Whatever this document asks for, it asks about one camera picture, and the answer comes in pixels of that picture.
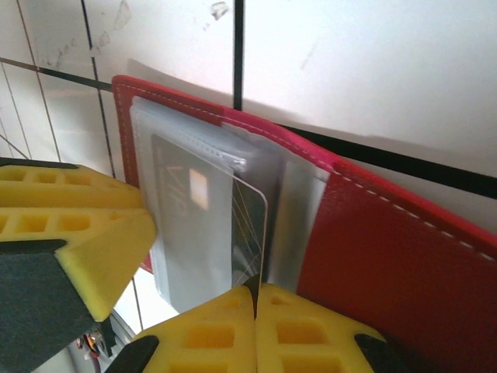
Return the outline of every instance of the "red leather cover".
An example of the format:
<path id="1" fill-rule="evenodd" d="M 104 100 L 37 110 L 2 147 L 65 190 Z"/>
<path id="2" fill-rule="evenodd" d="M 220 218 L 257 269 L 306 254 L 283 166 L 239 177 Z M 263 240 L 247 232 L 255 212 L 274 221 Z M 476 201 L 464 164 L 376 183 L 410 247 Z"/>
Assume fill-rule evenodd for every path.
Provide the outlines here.
<path id="1" fill-rule="evenodd" d="M 275 141 L 331 173 L 298 293 L 379 329 L 412 371 L 497 371 L 494 235 L 266 120 L 122 75 L 113 91 L 128 183 L 134 96 Z"/>

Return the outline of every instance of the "card holder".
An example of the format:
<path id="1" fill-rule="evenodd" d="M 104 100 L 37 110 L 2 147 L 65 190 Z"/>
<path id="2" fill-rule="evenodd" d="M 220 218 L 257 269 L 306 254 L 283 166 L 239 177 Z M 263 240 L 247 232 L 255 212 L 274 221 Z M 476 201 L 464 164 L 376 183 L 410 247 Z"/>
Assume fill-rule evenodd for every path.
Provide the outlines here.
<path id="1" fill-rule="evenodd" d="M 140 97 L 130 114 L 144 202 L 158 225 L 151 262 L 163 298 L 185 312 L 260 274 L 278 158 Z"/>
<path id="2" fill-rule="evenodd" d="M 412 371 L 497 366 L 494 235 L 266 120 L 127 76 L 113 91 L 128 183 L 135 96 L 265 138 L 327 175 L 299 295 L 380 330 Z"/>

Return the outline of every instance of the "yellow foam block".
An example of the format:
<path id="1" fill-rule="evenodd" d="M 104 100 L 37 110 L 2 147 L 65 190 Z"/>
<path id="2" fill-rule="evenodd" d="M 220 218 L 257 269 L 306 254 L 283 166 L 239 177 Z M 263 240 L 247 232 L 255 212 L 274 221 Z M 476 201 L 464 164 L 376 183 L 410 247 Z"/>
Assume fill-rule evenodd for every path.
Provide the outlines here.
<path id="1" fill-rule="evenodd" d="M 140 333 L 159 345 L 144 373 L 255 373 L 252 296 L 238 287 Z"/>
<path id="2" fill-rule="evenodd" d="M 96 321 L 112 312 L 155 238 L 145 209 L 0 207 L 0 241 L 67 242 L 55 256 Z"/>
<path id="3" fill-rule="evenodd" d="M 139 189 L 84 166 L 0 166 L 0 207 L 142 207 Z"/>
<path id="4" fill-rule="evenodd" d="M 258 373 L 373 373 L 354 336 L 375 329 L 277 286 L 259 292 L 255 334 Z"/>

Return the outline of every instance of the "card chip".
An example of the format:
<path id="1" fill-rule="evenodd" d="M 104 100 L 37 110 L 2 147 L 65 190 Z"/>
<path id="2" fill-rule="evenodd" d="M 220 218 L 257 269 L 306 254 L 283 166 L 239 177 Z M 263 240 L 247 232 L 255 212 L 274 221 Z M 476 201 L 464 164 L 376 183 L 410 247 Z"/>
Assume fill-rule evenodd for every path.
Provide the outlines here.
<path id="1" fill-rule="evenodd" d="M 195 204 L 204 210 L 209 210 L 207 178 L 194 169 L 189 169 L 189 194 Z"/>

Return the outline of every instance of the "black grout line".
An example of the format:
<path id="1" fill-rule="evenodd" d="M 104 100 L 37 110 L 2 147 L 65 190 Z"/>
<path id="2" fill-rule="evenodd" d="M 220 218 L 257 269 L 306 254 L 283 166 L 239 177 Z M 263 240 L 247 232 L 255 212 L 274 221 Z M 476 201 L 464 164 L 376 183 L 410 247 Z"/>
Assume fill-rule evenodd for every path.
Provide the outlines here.
<path id="1" fill-rule="evenodd" d="M 9 60 L 8 58 L 0 57 L 0 62 L 4 64 L 10 64 L 16 66 L 17 68 L 25 68 L 26 70 L 38 71 L 41 74 L 54 76 L 55 78 L 60 78 L 68 80 L 69 82 L 86 85 L 87 87 L 93 87 L 106 92 L 112 92 L 112 85 L 110 83 L 99 82 L 95 79 L 84 78 L 82 76 L 68 74 L 67 72 L 51 70 L 49 68 L 38 68 L 32 64 L 25 64 L 24 62 Z"/>
<path id="2" fill-rule="evenodd" d="M 89 25 L 89 21 L 88 21 L 88 13 L 86 12 L 85 0 L 81 0 L 81 7 L 82 7 L 82 11 L 83 11 L 83 18 L 85 20 L 86 36 L 88 37 L 89 50 L 92 50 L 92 48 L 93 48 L 92 33 L 90 32 L 90 25 Z M 95 76 L 95 80 L 98 82 L 99 81 L 99 73 L 97 72 L 95 57 L 91 57 L 91 59 L 92 59 L 92 66 L 93 66 L 93 75 Z M 99 95 L 100 113 L 102 114 L 103 132 L 106 136 L 106 146 L 107 146 L 107 153 L 109 156 L 110 170 L 111 170 L 113 178 L 115 179 L 116 178 L 116 169 L 114 167 L 114 160 L 112 157 L 112 149 L 110 148 L 109 129 L 107 128 L 106 114 L 105 114 L 105 110 L 103 109 L 102 93 L 100 92 L 100 89 L 97 89 L 97 93 Z"/>
<path id="3" fill-rule="evenodd" d="M 243 107 L 243 50 L 245 0 L 235 0 L 235 34 L 233 38 L 233 109 Z"/>
<path id="4" fill-rule="evenodd" d="M 16 152 L 18 152 L 24 159 L 30 159 L 24 152 L 19 150 L 12 142 L 8 140 L 7 137 L 5 137 L 3 134 L 0 134 L 0 138 L 5 141 L 7 144 L 9 144 Z"/>
<path id="5" fill-rule="evenodd" d="M 3 132 L 3 136 L 2 136 L 2 139 L 5 138 L 5 141 L 7 141 L 7 145 L 9 146 L 9 151 L 10 151 L 10 155 L 14 158 L 14 153 L 12 153 L 12 146 L 10 146 L 10 141 L 9 141 L 9 137 L 7 136 L 7 132 L 5 132 L 5 127 L 3 126 L 3 122 L 2 122 L 2 118 L 0 117 L 0 128 L 2 129 L 2 132 Z"/>
<path id="6" fill-rule="evenodd" d="M 7 58 L 0 58 L 0 62 L 36 71 L 36 67 L 30 64 L 23 64 L 22 62 L 9 60 Z M 66 74 L 46 68 L 40 68 L 40 73 L 112 92 L 112 86 L 109 83 L 97 82 L 92 79 L 82 78 L 77 75 Z M 447 187 L 453 187 L 459 190 L 478 194 L 483 197 L 497 199 L 497 178 L 495 177 L 480 173 L 473 173 L 471 171 L 457 169 L 441 165 L 439 163 L 426 161 L 424 159 L 417 159 L 407 155 L 357 144 L 351 141 L 331 138 L 329 136 L 316 134 L 314 132 L 298 130 L 295 128 L 287 129 L 299 134 L 303 138 L 307 138 L 309 141 L 312 141 L 331 152 L 336 153 L 337 155 L 382 167 L 384 169 L 389 169 L 398 173 L 404 173 L 419 179 L 432 181 Z"/>
<path id="7" fill-rule="evenodd" d="M 133 276 L 133 278 L 131 279 L 131 281 L 133 282 L 134 299 L 135 299 L 135 300 L 136 300 L 136 302 L 137 302 L 137 310 L 138 310 L 138 318 L 139 318 L 139 320 L 140 320 L 140 327 L 141 327 L 141 330 L 143 331 L 143 320 L 141 319 L 140 301 L 138 300 L 138 291 L 137 291 L 137 285 L 136 285 L 136 283 L 134 282 L 134 276 Z"/>
<path id="8" fill-rule="evenodd" d="M 21 9 L 21 4 L 19 3 L 19 0 L 16 0 L 16 2 L 17 2 L 17 9 L 19 10 L 19 14 L 21 16 L 21 22 L 23 23 L 24 34 L 25 34 L 26 40 L 28 42 L 28 49 L 30 50 L 31 61 L 33 63 L 33 67 L 35 67 L 36 61 L 34 60 L 33 48 L 31 47 L 31 40 L 30 40 L 30 36 L 28 35 L 28 29 L 26 27 L 26 22 L 24 20 L 23 10 Z M 54 140 L 55 152 L 57 153 L 57 159 L 59 160 L 59 162 L 62 162 L 61 152 L 59 151 L 59 145 L 57 143 L 57 138 L 55 137 L 54 125 L 52 124 L 52 118 L 50 117 L 50 113 L 48 111 L 48 105 L 47 105 L 47 99 L 45 97 L 45 91 L 43 90 L 43 86 L 41 85 L 40 72 L 39 72 L 39 69 L 36 67 L 35 67 L 34 71 L 36 72 L 36 80 L 38 81 L 38 86 L 40 87 L 41 99 L 43 100 L 43 106 L 45 107 L 45 113 L 47 114 L 48 125 L 50 126 L 50 132 L 52 133 L 52 140 Z"/>
<path id="9" fill-rule="evenodd" d="M 16 100 L 14 99 L 14 95 L 12 94 L 12 88 L 10 86 L 9 77 L 7 76 L 7 71 L 5 71 L 5 66 L 3 64 L 1 65 L 2 65 L 3 74 L 5 75 L 5 82 L 7 83 L 7 88 L 9 88 L 10 98 L 12 100 L 12 103 L 14 104 L 14 110 L 16 111 L 17 120 L 19 121 L 21 132 L 23 133 L 24 142 L 26 143 L 26 148 L 28 149 L 28 154 L 30 155 L 31 159 L 32 158 L 31 149 L 30 146 L 28 145 L 28 140 L 26 138 L 26 132 L 24 131 L 23 122 L 21 121 L 21 116 L 19 115 L 19 111 L 17 110 Z"/>

